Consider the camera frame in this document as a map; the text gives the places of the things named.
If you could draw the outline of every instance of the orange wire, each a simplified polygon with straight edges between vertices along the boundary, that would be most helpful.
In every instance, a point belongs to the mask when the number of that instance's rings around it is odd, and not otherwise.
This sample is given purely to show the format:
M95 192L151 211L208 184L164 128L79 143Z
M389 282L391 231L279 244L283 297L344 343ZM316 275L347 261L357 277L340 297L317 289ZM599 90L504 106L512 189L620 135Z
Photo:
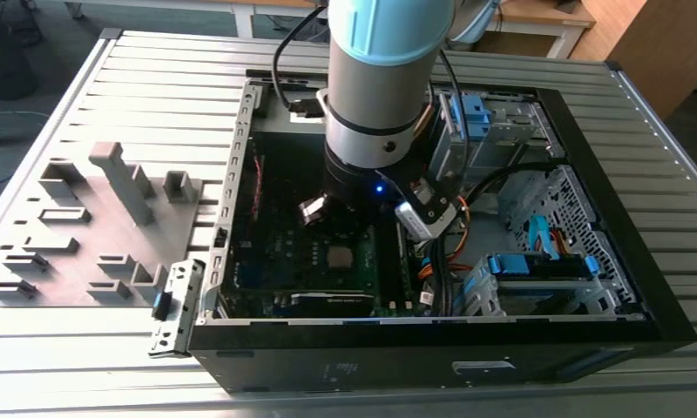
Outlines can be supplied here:
M471 222L471 215L469 215L469 206L467 205L465 199L461 196L457 196L457 200L460 202L460 205L463 206L465 210L465 233L463 234L463 239L457 243L457 248L455 249L455 252L448 256L447 260L449 263L449 271L469 271L473 269L473 267L467 266L464 264L456 264L452 263L459 257L459 255L463 253L463 250L465 249L465 243L467 243L467 236L469 234L469 222ZM420 271L419 271L419 279L424 280L433 274L433 269L431 267L431 264L428 264Z

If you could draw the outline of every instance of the open computer chassis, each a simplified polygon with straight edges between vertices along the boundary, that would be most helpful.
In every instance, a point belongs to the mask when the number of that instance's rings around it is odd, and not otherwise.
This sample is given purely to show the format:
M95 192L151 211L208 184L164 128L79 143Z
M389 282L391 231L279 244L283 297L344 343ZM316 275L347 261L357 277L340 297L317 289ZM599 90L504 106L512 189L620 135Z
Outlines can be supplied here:
M632 315L581 321L485 317L225 318L221 287L232 276L232 237L240 222L243 167L256 129L284 140L321 125L296 123L272 98L271 79L249 73L237 118L211 259L175 265L159 315L151 355L192 355L228 392L339 391L365 388L460 388L567 382L627 359L660 354L697 340L617 193L557 91L465 84L465 91L499 91L536 98L563 147L591 228L611 244L611 258L629 278ZM313 97L323 75L289 75L287 89ZM303 163L299 151L295 164Z

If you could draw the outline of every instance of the floor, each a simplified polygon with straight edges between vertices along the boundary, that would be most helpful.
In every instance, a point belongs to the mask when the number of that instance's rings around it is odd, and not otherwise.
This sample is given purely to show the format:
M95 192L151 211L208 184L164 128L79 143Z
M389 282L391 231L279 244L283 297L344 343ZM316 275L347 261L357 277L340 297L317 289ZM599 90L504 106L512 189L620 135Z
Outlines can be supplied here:
M157 10L123 6L85 5L87 18L73 20L63 3L39 1L36 20L44 41L25 54L41 80L40 90L27 99L0 101L0 111L51 113L103 28L236 36L235 19L228 13ZM283 31L264 16L255 18L256 37L280 38ZM41 129L40 116L0 117L0 180L8 179ZM697 94L692 95L668 119L669 129L697 162ZM0 184L0 193L5 183Z

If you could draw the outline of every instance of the white wire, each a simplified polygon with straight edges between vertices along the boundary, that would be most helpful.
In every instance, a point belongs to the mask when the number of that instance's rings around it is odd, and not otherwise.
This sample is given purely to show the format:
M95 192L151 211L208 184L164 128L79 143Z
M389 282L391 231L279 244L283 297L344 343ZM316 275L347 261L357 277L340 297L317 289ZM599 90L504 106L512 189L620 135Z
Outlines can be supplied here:
M0 116L7 115L33 115L33 116L43 116L45 118L49 118L49 115L47 113L41 113L40 111L0 111Z

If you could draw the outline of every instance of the metal bracket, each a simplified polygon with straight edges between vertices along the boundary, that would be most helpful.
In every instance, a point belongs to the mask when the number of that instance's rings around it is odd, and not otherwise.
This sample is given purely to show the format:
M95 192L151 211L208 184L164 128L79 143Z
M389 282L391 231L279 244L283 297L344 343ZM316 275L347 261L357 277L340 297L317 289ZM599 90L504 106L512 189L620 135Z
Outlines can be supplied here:
M155 331L148 352L152 358L191 357L187 348L203 279L203 261L187 260L171 266L165 289L152 308Z

